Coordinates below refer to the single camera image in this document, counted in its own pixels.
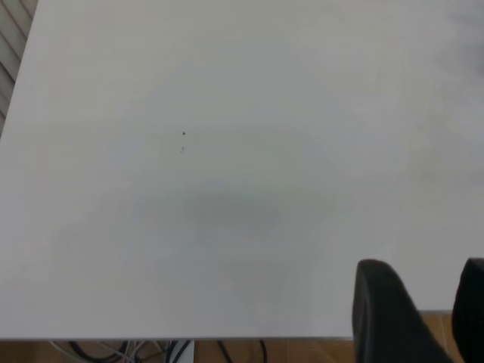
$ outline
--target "white table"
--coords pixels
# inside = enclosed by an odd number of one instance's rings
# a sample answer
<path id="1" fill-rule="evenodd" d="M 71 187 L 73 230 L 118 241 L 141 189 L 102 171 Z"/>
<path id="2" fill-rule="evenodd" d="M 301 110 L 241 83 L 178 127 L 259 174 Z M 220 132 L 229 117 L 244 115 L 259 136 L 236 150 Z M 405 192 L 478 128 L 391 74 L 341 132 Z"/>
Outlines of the white table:
<path id="1" fill-rule="evenodd" d="M 451 309 L 484 256 L 483 20 L 40 1 L 0 142 L 0 338 L 350 337 L 363 258 Z"/>

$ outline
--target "white cable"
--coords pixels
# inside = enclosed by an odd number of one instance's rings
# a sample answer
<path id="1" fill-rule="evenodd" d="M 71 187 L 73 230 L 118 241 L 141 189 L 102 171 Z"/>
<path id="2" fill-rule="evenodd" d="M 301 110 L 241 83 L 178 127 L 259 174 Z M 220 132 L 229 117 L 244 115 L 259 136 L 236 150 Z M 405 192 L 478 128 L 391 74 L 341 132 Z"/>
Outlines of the white cable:
<path id="1" fill-rule="evenodd" d="M 128 344 L 126 345 L 125 354 L 129 356 L 129 348 L 131 346 L 131 340 L 128 340 Z M 129 359 L 124 358 L 122 363 L 129 363 Z"/>
<path id="2" fill-rule="evenodd" d="M 158 340 L 154 340 L 153 341 L 153 344 L 158 347 L 158 350 L 160 352 L 164 352 L 165 351 L 165 349 L 161 346 L 161 344 L 160 344 L 160 342 L 158 342 Z"/>
<path id="3" fill-rule="evenodd" d="M 89 361 L 85 361 L 84 359 L 82 358 L 79 358 L 79 357 L 76 357 L 75 355 L 69 353 L 67 350 L 65 350 L 64 348 L 61 348 L 58 344 L 56 344 L 55 342 L 53 341 L 49 341 L 49 343 L 58 351 L 58 352 L 61 352 L 65 355 L 67 355 L 68 357 L 76 360 L 76 361 L 80 361 L 81 363 L 90 363 Z"/>
<path id="4" fill-rule="evenodd" d="M 131 355 L 129 356 L 129 358 L 131 360 L 135 360 L 135 356 L 136 356 L 136 353 L 138 352 L 138 350 L 146 343 L 146 340 L 142 340 L 137 346 L 135 344 L 135 348 L 133 349 Z"/>
<path id="5" fill-rule="evenodd" d="M 136 363 L 134 359 L 131 359 L 131 357 L 129 357 L 129 355 L 126 355 L 126 354 L 124 354 L 124 353 L 121 353 L 121 352 L 119 352 L 117 349 L 114 349 L 113 347 L 108 346 L 107 344 L 104 344 L 104 343 L 102 343 L 102 342 L 96 342 L 96 343 L 97 343 L 97 344 L 99 344 L 100 346 L 102 346 L 102 347 L 104 347 L 104 348 L 106 348 L 106 349 L 110 350 L 110 351 L 111 351 L 111 352 L 113 352 L 114 354 L 119 355 L 119 356 L 120 356 L 120 357 L 122 357 L 123 359 L 125 359 L 125 360 L 126 360 L 126 359 L 128 359 L 128 362 L 130 362 L 130 363 Z"/>

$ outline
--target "black cable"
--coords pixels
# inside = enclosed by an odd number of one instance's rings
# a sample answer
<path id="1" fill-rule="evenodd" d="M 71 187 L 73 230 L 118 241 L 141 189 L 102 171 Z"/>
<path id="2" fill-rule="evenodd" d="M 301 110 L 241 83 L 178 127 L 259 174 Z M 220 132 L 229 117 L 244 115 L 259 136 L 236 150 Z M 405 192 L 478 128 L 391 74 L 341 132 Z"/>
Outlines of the black cable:
<path id="1" fill-rule="evenodd" d="M 137 361 L 139 361 L 140 363 L 143 363 L 144 361 L 149 361 L 152 358 L 157 357 L 158 355 L 162 355 L 162 354 L 168 353 L 169 350 L 170 350 L 170 347 L 165 348 L 165 349 L 161 349 L 161 352 L 154 353 L 152 355 L 149 355 L 148 357 L 138 358 Z"/>
<path id="2" fill-rule="evenodd" d="M 85 359 L 86 361 L 90 361 L 92 363 L 115 363 L 119 361 L 122 357 L 117 355 L 116 353 L 113 353 L 107 357 L 101 357 L 101 358 L 96 358 L 92 357 L 86 352 L 82 350 L 82 348 L 79 346 L 77 342 L 69 342 L 70 348 L 81 358 Z M 126 353 L 126 348 L 128 348 L 128 342 L 124 341 L 123 344 L 121 345 L 121 348 L 119 348 L 118 352 L 121 354 Z"/>
<path id="3" fill-rule="evenodd" d="M 178 360 L 182 356 L 185 349 L 187 349 L 187 347 L 190 345 L 190 343 L 191 343 L 191 340 L 187 340 L 186 342 L 183 343 L 178 353 L 176 353 L 175 358 L 173 359 L 173 363 L 178 363 Z"/>
<path id="4" fill-rule="evenodd" d="M 224 343 L 221 340 L 217 340 L 217 344 L 219 345 L 220 352 L 222 352 L 222 354 L 224 355 L 227 363 L 233 363 L 232 359 L 230 358 L 230 355 L 227 352 L 227 349 L 224 346 Z"/>
<path id="5" fill-rule="evenodd" d="M 176 347 L 176 344 L 178 343 L 177 340 L 173 340 L 169 346 L 168 346 L 168 350 L 166 351 L 166 355 L 165 355 L 165 363 L 169 363 L 169 359 L 172 357 L 172 352 L 173 352 L 173 349 Z"/>
<path id="6" fill-rule="evenodd" d="M 264 340 L 259 341 L 260 347 L 262 348 L 262 356 L 264 357 L 264 363 L 267 363 L 267 348 L 265 347 Z"/>
<path id="7" fill-rule="evenodd" d="M 219 345 L 220 351 L 224 355 L 227 363 L 233 363 L 232 359 L 230 358 L 230 355 L 227 352 L 227 349 L 225 348 L 224 343 L 221 340 L 217 340 L 217 344 Z M 267 348 L 265 347 L 264 340 L 260 340 L 259 344 L 260 344 L 260 347 L 262 348 L 263 361 L 264 361 L 264 363 L 267 363 Z"/>

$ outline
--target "wooden floor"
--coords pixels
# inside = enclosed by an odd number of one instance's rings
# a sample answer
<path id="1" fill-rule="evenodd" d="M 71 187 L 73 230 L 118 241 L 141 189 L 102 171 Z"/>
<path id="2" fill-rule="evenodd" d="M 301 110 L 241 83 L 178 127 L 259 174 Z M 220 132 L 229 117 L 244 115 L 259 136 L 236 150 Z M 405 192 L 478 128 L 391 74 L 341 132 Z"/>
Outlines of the wooden floor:
<path id="1" fill-rule="evenodd" d="M 436 340 L 456 363 L 461 363 L 451 333 L 448 315 L 425 315 L 425 322 Z M 266 340 L 268 363 L 353 363 L 351 341 L 345 340 Z M 262 363 L 262 350 L 257 340 L 226 341 L 234 363 Z M 5 363 L 71 363 L 74 360 L 57 352 L 47 342 L 0 342 L 0 362 Z M 160 363 L 152 358 L 149 363 Z M 215 341 L 197 341 L 196 363 L 225 363 Z"/>

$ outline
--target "white tabletop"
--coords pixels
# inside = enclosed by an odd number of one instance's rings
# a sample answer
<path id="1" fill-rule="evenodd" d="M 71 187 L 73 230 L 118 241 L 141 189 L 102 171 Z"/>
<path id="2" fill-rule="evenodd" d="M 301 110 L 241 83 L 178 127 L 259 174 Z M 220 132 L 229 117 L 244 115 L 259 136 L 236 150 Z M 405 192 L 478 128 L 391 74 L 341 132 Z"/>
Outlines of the white tabletop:
<path id="1" fill-rule="evenodd" d="M 355 267 L 484 256 L 472 0 L 41 0 L 0 142 L 0 338 L 350 337 Z"/>

